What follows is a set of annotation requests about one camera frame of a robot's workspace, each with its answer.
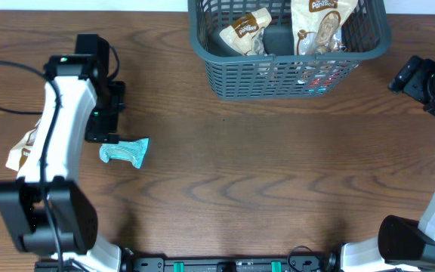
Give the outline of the mint green snack packet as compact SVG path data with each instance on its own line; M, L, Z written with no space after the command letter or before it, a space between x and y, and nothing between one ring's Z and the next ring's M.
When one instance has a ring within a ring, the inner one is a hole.
M102 144L100 148L100 159L108 163L117 159L130 162L135 168L140 168L149 146L149 138L142 138L136 141L120 141L117 144Z

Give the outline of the beige brown snack bag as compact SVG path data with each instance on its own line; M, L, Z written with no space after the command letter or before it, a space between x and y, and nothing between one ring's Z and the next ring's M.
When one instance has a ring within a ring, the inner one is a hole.
M23 138L10 150L5 163L6 168L18 172L25 164L35 142L40 122L41 120L37 121L34 128L25 133Z
M294 54L343 51L341 27L357 4L357 0L291 0Z

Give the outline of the blue multicolour snack pack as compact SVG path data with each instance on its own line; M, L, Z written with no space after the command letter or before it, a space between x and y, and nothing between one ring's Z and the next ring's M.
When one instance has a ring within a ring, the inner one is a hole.
M300 63L297 67L297 86L307 94L325 94L359 66L359 61L325 60Z

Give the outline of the beige snack bag top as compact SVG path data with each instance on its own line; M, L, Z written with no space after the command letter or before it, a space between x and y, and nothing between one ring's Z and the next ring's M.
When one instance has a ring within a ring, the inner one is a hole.
M223 29L219 36L226 45L243 56L265 55L264 30L272 17L267 8L252 11Z

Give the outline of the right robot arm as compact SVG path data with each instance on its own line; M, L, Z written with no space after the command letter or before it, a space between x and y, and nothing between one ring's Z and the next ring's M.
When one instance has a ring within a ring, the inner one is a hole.
M412 56L389 84L435 116L435 61ZM435 191L417 221L388 215L376 237L345 243L324 260L326 271L435 271Z

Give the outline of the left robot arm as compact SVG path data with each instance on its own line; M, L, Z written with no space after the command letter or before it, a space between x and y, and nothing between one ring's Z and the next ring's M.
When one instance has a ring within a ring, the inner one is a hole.
M19 252L49 258L57 271L130 271L131 253L98 232L97 213L79 189L84 141L115 144L124 82L110 72L116 51L80 34L72 54L42 73L45 105L30 154L14 181L0 181L0 214Z

